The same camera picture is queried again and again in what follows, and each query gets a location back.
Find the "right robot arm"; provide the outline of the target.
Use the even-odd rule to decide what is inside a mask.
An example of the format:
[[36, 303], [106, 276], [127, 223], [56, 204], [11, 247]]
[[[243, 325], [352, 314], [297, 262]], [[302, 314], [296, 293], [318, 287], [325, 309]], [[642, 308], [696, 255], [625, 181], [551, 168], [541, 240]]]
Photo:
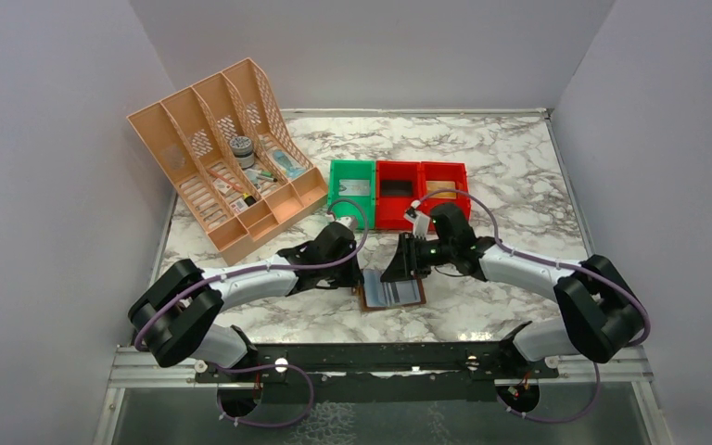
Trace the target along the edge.
[[502, 339], [497, 356], [506, 375], [519, 377], [551, 356], [582, 355], [606, 363], [646, 339], [647, 312], [606, 257], [568, 263], [520, 252], [495, 236], [476, 235], [454, 204], [437, 205], [429, 215], [418, 210], [407, 215], [415, 225], [434, 225], [437, 236], [400, 234], [382, 282], [424, 278], [433, 267], [449, 264], [467, 277], [516, 286], [557, 304], [558, 317], [522, 324]]

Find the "brown leather card holder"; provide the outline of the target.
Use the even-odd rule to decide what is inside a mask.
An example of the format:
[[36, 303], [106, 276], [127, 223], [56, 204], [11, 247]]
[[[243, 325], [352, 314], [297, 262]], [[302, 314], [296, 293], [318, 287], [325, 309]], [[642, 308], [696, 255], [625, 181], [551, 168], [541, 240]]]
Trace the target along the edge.
[[399, 282], [381, 282], [381, 271], [364, 269], [362, 283], [354, 290], [363, 312], [421, 306], [426, 304], [422, 281], [413, 279]]

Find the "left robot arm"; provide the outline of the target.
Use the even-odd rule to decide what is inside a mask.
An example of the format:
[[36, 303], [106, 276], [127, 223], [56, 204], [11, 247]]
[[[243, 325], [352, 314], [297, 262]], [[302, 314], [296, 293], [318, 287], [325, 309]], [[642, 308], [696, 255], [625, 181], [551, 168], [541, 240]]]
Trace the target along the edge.
[[201, 269], [177, 261], [128, 311], [137, 350], [148, 351], [161, 367], [192, 358], [216, 364], [232, 380], [253, 372], [253, 347], [236, 326], [218, 326], [216, 317], [259, 299], [306, 292], [327, 281], [353, 287], [359, 282], [357, 250], [363, 242], [342, 217], [313, 240], [277, 251], [264, 261]]

